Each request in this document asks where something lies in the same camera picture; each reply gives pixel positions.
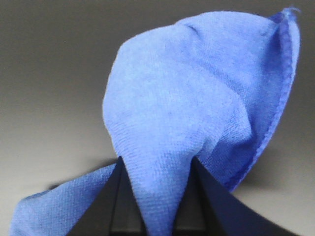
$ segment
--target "blue microfiber cloth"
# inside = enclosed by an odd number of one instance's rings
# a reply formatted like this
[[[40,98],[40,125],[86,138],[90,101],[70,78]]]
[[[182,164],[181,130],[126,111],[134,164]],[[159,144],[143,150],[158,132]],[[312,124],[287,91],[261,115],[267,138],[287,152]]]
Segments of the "blue microfiber cloth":
[[[103,117],[150,236],[171,235],[194,156],[232,191],[265,149],[295,74],[293,10],[206,12],[120,47]],[[112,170],[22,200],[10,235],[64,236]]]

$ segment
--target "black plastic part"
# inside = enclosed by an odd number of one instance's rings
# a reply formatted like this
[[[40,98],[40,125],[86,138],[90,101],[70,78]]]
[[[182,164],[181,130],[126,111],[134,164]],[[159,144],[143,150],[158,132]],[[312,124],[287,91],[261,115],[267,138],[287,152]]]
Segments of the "black plastic part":
[[[193,159],[203,186],[203,205],[208,212],[208,226],[214,226],[214,218],[224,231],[216,236],[297,236],[257,214],[231,195],[203,167],[197,158]]]
[[[66,236],[146,236],[124,162]],[[297,236],[231,195],[194,158],[174,222],[174,236]]]
[[[123,166],[124,163],[120,157],[109,180],[67,236],[110,235],[116,195]]]
[[[110,233],[111,236],[146,235],[141,213],[134,198],[125,168],[122,169]]]

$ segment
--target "microfiber cloth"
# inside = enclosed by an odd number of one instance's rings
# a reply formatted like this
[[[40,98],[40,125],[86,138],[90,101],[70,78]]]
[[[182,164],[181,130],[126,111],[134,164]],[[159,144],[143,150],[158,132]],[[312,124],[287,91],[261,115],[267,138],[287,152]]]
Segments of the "microfiber cloth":
[[[294,10],[206,12],[119,48],[103,118],[148,235],[171,235],[194,156],[232,191],[267,146],[298,60]],[[21,200],[10,235],[66,235],[113,168]]]

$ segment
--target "table surface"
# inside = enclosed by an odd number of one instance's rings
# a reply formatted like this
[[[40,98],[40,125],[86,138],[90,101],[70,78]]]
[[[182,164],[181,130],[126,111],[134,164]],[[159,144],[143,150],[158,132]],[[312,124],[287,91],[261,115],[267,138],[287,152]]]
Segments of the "table surface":
[[[301,9],[301,53],[281,123],[234,195],[304,236],[315,232],[315,1],[126,0],[0,3],[0,235],[20,199],[112,163],[102,98],[119,46],[206,11]]]

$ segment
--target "towel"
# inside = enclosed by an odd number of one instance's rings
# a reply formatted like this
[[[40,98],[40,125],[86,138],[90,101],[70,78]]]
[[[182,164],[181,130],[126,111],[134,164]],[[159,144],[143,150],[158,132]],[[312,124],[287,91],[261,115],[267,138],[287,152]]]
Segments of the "towel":
[[[150,236],[170,236],[194,156],[228,190],[270,141],[300,45],[293,11],[205,12],[119,48],[103,119]],[[11,236],[64,236],[109,178],[102,168],[21,200]]]

